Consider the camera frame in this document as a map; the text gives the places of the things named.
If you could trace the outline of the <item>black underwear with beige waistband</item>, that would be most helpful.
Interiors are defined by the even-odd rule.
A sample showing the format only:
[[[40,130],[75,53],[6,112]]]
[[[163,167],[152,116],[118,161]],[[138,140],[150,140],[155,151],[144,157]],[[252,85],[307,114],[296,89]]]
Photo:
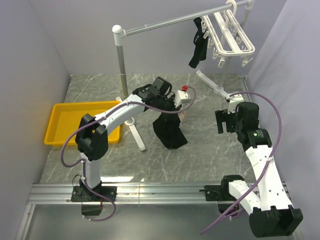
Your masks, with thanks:
[[[159,98],[149,102],[149,105],[164,111],[178,111],[181,106],[176,107],[173,97]],[[161,113],[152,123],[153,130],[162,144],[169,150],[178,149],[188,143],[180,129],[181,120],[177,113]]]

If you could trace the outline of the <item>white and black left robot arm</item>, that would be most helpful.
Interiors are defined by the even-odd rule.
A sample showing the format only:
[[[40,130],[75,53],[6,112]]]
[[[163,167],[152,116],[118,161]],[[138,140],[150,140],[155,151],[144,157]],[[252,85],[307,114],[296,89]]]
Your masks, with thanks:
[[[161,116],[175,118],[177,114],[169,112],[175,112],[181,106],[179,95],[172,93],[172,85],[164,78],[157,77],[152,84],[136,88],[124,101],[110,110],[95,116],[84,115],[75,136],[83,161],[83,195],[89,201],[96,201],[101,195],[100,159],[108,151],[108,137],[115,128],[148,109],[157,109]]]

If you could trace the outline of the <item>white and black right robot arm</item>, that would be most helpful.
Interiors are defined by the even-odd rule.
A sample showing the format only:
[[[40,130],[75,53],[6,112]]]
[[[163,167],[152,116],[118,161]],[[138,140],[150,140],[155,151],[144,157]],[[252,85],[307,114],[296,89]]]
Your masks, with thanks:
[[[223,125],[228,133],[236,133],[237,140],[250,161],[256,182],[249,187],[240,175],[225,175],[220,194],[234,199],[249,215],[249,226],[257,238],[290,236],[303,220],[302,211],[294,208],[279,176],[270,135],[259,126],[259,106],[241,102],[235,111],[215,112],[218,133]]]

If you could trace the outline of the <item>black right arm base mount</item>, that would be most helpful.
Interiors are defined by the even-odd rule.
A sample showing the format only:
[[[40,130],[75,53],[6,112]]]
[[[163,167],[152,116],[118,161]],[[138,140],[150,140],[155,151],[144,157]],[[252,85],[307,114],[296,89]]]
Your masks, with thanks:
[[[204,189],[200,189],[199,192],[204,193],[207,202],[234,202],[236,200],[229,193],[225,193],[221,185],[205,185]]]

